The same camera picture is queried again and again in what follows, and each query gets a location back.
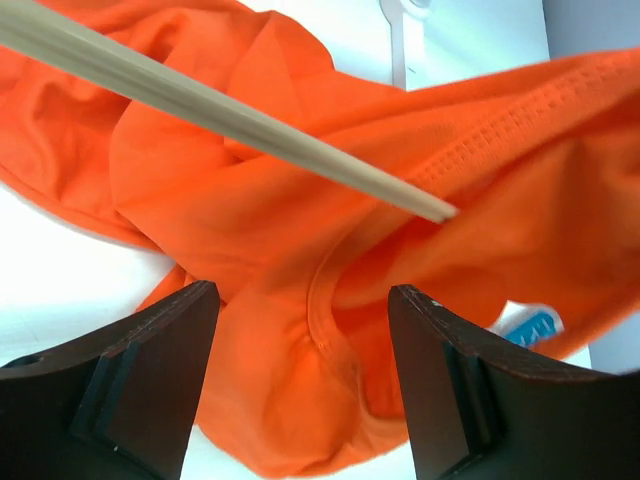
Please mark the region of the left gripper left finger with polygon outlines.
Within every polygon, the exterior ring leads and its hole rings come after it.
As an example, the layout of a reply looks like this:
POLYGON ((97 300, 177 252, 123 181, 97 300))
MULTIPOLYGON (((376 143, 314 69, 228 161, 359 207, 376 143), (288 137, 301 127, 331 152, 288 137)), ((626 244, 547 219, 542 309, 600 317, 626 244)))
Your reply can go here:
POLYGON ((5 479, 177 479, 220 306, 198 281, 1 369, 5 479))

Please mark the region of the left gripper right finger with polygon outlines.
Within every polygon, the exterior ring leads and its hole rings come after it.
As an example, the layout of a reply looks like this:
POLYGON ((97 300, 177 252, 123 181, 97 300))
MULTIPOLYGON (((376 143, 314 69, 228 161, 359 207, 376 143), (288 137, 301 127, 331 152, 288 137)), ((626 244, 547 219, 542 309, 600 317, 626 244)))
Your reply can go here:
POLYGON ((388 297, 420 479, 635 479, 639 375, 554 360, 410 285, 388 297))

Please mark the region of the orange t shirt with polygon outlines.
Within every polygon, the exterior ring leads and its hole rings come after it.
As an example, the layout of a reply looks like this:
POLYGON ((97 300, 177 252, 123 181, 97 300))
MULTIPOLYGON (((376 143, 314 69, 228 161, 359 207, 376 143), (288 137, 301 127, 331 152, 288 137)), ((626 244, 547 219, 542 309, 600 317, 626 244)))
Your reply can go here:
POLYGON ((197 424, 267 478, 332 474, 408 438, 387 295, 563 326, 563 359, 639 306, 639 52, 406 92, 335 69, 295 20, 236 1, 50 8, 457 206, 436 225, 3 49, 1 178, 50 213, 169 256, 151 301, 212 281, 197 424))

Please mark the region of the beige wooden hanger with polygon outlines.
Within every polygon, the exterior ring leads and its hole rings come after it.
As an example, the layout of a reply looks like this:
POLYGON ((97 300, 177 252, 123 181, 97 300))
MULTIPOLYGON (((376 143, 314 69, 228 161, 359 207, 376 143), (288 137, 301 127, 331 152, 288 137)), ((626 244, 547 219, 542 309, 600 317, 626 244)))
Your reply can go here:
POLYGON ((442 223, 452 204, 35 1, 1 4, 3 46, 201 128, 442 223))

